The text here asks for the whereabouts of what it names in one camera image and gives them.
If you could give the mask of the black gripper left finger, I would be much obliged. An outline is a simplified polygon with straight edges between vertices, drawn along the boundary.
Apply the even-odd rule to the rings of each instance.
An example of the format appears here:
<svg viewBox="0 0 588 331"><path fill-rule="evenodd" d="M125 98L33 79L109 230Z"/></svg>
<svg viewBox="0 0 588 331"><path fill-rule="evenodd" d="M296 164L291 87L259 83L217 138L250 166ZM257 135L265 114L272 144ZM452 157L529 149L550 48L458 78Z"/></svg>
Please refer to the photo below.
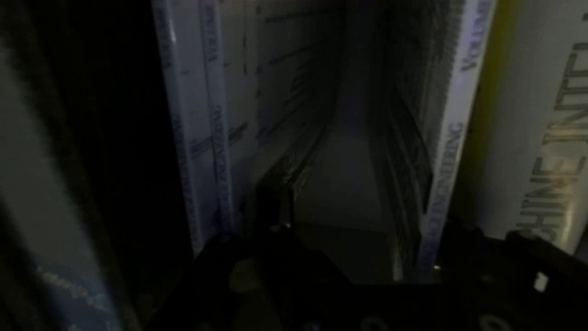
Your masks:
<svg viewBox="0 0 588 331"><path fill-rule="evenodd" d="M291 230L294 223L294 190L280 175L267 175L256 188L256 236Z"/></svg>

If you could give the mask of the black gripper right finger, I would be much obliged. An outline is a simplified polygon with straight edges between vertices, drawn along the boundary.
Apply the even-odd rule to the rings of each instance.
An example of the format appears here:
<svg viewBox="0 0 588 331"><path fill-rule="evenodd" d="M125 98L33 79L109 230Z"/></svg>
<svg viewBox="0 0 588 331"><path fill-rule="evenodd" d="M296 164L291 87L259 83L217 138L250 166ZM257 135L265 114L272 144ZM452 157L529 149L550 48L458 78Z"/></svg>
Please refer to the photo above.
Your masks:
<svg viewBox="0 0 588 331"><path fill-rule="evenodd" d="M493 265L504 254L504 243L491 239L471 219L449 214L439 249L443 274L465 274Z"/></svg>

